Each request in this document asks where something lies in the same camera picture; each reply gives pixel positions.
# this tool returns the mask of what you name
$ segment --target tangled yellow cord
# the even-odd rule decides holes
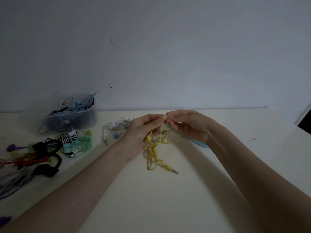
[[[160,132],[160,135],[159,135],[157,141],[155,143],[150,143],[150,144],[148,144],[148,145],[146,145],[144,147],[144,150],[145,151],[149,151],[149,153],[150,153],[150,156],[149,157],[147,156],[147,169],[148,170],[154,170],[157,167],[158,163],[160,163],[168,171],[171,171],[171,172],[174,172],[174,173],[178,174],[178,172],[176,170],[174,170],[171,166],[165,164],[163,162],[163,160],[158,159],[158,156],[157,156],[157,153],[156,153],[157,145],[160,144],[160,143],[171,144],[170,142],[165,141],[165,139],[167,138],[169,132],[171,132],[172,130],[170,130],[170,131],[165,130],[164,129],[164,123],[162,124],[162,127],[163,127],[163,131]],[[155,167],[154,168],[151,168],[152,160],[154,160],[154,162],[155,162]]]

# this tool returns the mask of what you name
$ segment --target person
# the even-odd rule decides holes
[[[157,134],[164,122],[208,145],[268,231],[311,232],[311,198],[261,161],[228,129],[193,110],[167,115],[166,120],[161,114],[133,120],[119,141],[15,219],[3,233],[79,231],[121,169],[142,151],[146,135],[151,131],[153,136]]]

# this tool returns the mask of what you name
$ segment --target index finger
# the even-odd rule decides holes
[[[196,114],[195,110],[174,110],[167,112],[166,114],[175,114],[175,115],[189,115],[189,114]]]
[[[154,121],[162,116],[163,114],[147,114],[142,117],[136,118],[135,121],[137,121],[140,125],[144,125],[145,123]]]

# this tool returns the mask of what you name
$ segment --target person's right hand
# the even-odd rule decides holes
[[[215,122],[195,110],[175,110],[166,113],[166,123],[174,130],[197,141],[207,143],[210,126]]]

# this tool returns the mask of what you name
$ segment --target plastic container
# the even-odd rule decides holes
[[[91,93],[55,95],[27,105],[19,116],[20,127],[36,136],[51,136],[74,130],[88,129],[97,124],[95,103],[90,108],[52,113],[66,98],[74,97],[84,101]]]

